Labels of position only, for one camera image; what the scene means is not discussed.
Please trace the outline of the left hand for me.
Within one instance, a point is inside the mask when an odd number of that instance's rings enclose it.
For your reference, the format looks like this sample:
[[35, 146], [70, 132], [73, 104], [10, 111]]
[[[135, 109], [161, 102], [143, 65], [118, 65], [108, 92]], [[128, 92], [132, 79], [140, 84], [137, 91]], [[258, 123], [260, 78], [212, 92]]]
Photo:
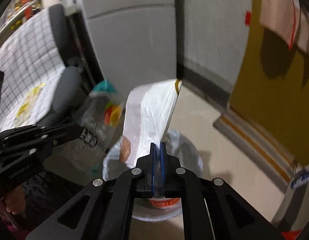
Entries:
[[25, 193], [21, 186], [16, 187], [5, 197], [5, 206], [8, 213], [13, 215], [21, 214], [25, 211], [26, 201]]

